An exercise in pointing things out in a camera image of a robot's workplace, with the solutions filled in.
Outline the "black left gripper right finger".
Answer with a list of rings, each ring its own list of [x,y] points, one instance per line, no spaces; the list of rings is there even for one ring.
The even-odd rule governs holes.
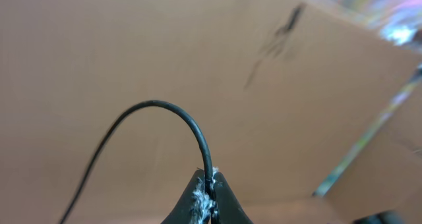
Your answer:
[[[211,224],[253,224],[221,172],[214,175],[216,209]]]

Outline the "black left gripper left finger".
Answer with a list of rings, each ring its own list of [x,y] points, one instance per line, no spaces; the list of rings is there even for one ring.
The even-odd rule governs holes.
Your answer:
[[[210,218],[211,197],[205,192],[204,171],[198,169],[162,224],[205,224]]]

